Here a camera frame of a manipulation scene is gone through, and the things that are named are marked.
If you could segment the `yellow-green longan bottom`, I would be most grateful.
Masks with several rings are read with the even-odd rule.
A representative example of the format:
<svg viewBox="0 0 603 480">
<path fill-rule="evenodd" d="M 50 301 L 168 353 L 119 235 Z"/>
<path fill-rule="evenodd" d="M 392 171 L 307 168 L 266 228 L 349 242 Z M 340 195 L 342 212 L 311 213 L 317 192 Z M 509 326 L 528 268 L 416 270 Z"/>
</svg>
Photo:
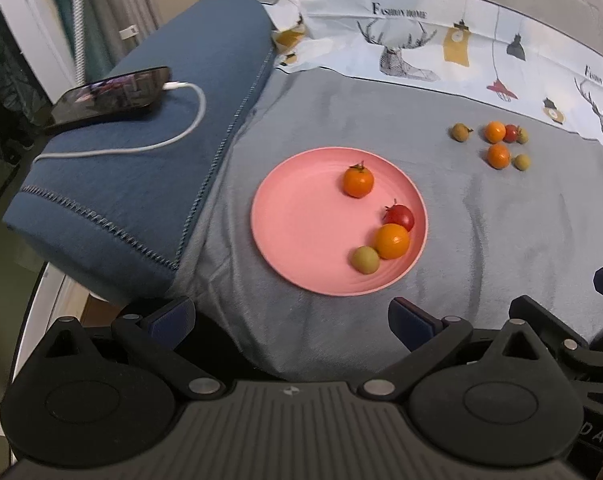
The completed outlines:
<svg viewBox="0 0 603 480">
<path fill-rule="evenodd" d="M 358 272 L 369 275 L 379 270 L 381 258 L 371 246 L 361 246 L 355 249 L 350 256 L 352 268 Z"/>
</svg>

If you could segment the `yellow-green longan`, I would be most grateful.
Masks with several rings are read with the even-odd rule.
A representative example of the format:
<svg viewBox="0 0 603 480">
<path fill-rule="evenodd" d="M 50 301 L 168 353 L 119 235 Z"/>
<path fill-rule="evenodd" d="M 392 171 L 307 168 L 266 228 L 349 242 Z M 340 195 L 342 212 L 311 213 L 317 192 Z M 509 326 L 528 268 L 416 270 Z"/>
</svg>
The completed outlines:
<svg viewBox="0 0 603 480">
<path fill-rule="evenodd" d="M 519 171 L 526 171 L 531 165 L 531 159 L 527 154 L 518 154 L 513 158 L 513 166 Z"/>
<path fill-rule="evenodd" d="M 379 270 L 381 258 L 371 246 L 361 246 L 355 249 L 350 256 L 352 268 L 358 272 L 369 275 Z"/>
<path fill-rule="evenodd" d="M 529 140 L 527 131 L 522 127 L 517 127 L 515 130 L 515 141 L 518 144 L 526 144 Z"/>
</svg>

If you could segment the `orange tomato with stem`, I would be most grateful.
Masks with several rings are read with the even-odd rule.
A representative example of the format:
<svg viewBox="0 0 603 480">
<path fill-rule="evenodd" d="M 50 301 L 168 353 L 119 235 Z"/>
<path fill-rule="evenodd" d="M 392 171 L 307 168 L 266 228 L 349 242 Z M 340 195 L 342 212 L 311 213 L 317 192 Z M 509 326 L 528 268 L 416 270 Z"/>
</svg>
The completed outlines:
<svg viewBox="0 0 603 480">
<path fill-rule="evenodd" d="M 343 175 L 343 191 L 350 197 L 363 198 L 374 188 L 374 174 L 364 165 L 364 162 L 349 166 Z"/>
</svg>

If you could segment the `orange tomato on plate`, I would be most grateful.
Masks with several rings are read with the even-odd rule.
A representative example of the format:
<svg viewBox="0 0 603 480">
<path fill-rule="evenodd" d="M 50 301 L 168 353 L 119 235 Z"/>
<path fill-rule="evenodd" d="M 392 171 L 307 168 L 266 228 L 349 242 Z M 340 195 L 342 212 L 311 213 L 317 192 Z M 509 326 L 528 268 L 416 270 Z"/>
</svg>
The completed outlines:
<svg viewBox="0 0 603 480">
<path fill-rule="evenodd" d="M 397 223 L 383 224 L 375 232 L 373 247 L 384 260 L 398 259 L 410 247 L 410 232 Z"/>
</svg>

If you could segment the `red cherry tomato on plate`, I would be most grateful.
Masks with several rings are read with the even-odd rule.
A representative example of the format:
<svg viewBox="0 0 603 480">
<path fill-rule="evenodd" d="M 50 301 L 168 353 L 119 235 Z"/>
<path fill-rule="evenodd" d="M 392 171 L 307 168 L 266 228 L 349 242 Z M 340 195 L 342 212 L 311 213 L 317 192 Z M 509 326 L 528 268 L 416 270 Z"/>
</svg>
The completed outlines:
<svg viewBox="0 0 603 480">
<path fill-rule="evenodd" d="M 391 206 L 385 208 L 383 223 L 397 224 L 398 226 L 402 226 L 405 231 L 411 232 L 414 228 L 415 217 L 408 206 L 394 202 Z"/>
</svg>

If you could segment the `pink round plate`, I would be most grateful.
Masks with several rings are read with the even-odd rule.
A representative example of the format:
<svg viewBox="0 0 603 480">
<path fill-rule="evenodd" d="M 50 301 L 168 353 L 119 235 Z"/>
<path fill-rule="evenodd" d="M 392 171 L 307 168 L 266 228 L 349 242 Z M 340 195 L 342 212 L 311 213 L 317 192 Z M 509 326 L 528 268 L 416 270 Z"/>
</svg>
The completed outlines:
<svg viewBox="0 0 603 480">
<path fill-rule="evenodd" d="M 364 162 L 374 188 L 363 198 L 343 191 L 349 166 Z M 385 208 L 408 206 L 415 217 L 410 247 L 365 275 L 352 268 L 351 253 L 373 243 Z M 314 148 L 277 165 L 254 194 L 250 213 L 254 242 L 266 262 L 288 282 L 334 297 L 378 292 L 403 278 L 421 258 L 428 214 L 412 180 L 385 158 L 357 148 Z"/>
</svg>

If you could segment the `red cherry tomato in pile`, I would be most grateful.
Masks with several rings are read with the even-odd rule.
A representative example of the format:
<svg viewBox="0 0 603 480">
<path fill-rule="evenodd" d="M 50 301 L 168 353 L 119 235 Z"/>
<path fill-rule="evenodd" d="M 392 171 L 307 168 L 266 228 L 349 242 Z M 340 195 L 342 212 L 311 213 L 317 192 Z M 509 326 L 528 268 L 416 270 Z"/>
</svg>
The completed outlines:
<svg viewBox="0 0 603 480">
<path fill-rule="evenodd" d="M 503 141 L 505 143 L 514 143 L 517 141 L 518 139 L 518 127 L 517 125 L 513 125 L 513 124 L 507 124 L 504 127 L 504 136 L 503 136 Z"/>
</svg>

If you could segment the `orange tomato top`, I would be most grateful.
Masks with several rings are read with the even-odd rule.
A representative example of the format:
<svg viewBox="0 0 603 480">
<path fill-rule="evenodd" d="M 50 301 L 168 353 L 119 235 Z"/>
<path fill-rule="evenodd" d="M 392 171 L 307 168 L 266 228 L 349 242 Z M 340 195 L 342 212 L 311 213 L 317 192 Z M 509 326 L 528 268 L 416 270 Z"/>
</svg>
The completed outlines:
<svg viewBox="0 0 603 480">
<path fill-rule="evenodd" d="M 497 144 L 503 141 L 506 132 L 502 122 L 489 122 L 484 128 L 484 138 L 490 144 Z"/>
</svg>

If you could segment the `grey printed sofa cover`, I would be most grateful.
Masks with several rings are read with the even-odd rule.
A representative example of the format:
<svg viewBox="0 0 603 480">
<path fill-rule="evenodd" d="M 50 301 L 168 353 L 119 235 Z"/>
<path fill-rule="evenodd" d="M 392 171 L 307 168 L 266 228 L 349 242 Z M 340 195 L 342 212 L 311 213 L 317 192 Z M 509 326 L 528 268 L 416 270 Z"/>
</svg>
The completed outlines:
<svg viewBox="0 0 603 480">
<path fill-rule="evenodd" d="M 587 339 L 603 332 L 603 0 L 258 0 L 302 21 L 232 143 L 174 288 L 254 364 L 290 379 L 360 376 L 402 357 L 386 308 L 497 328 L 527 294 Z M 473 129 L 460 143 L 450 129 Z M 524 128 L 511 163 L 487 162 L 489 122 Z M 325 145 L 373 152 L 419 188 L 428 237 L 416 266 L 374 294 L 317 295 L 277 274 L 250 232 L 258 185 Z M 526 171 L 513 158 L 527 154 Z"/>
</svg>

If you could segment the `black smartphone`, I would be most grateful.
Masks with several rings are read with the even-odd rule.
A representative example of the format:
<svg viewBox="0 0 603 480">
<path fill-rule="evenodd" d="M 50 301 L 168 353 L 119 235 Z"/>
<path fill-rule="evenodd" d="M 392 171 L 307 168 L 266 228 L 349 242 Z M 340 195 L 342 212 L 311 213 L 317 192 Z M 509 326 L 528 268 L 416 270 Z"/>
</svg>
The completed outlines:
<svg viewBox="0 0 603 480">
<path fill-rule="evenodd" d="M 143 115 L 159 103 L 171 76 L 169 67 L 159 66 L 72 88 L 53 105 L 44 130 L 56 134 Z"/>
</svg>

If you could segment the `grey curtain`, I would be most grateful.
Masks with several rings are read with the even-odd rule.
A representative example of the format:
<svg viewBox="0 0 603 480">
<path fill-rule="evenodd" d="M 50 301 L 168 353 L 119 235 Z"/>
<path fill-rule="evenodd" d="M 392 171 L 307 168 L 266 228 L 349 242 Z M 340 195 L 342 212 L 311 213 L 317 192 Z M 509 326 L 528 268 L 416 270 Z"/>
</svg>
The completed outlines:
<svg viewBox="0 0 603 480">
<path fill-rule="evenodd" d="M 74 0 L 54 0 L 70 51 L 76 51 Z M 82 0 L 83 73 L 86 81 L 108 74 L 161 26 L 154 0 Z"/>
</svg>

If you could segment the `white door frame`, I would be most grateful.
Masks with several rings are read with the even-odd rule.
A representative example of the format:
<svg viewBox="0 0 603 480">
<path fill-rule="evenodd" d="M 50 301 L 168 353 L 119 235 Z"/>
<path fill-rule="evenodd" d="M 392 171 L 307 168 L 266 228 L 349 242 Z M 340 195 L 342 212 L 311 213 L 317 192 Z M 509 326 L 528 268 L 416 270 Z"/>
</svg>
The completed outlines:
<svg viewBox="0 0 603 480">
<path fill-rule="evenodd" d="M 55 0 L 0 0 L 0 9 L 34 76 L 57 101 L 76 85 L 76 76 Z"/>
</svg>

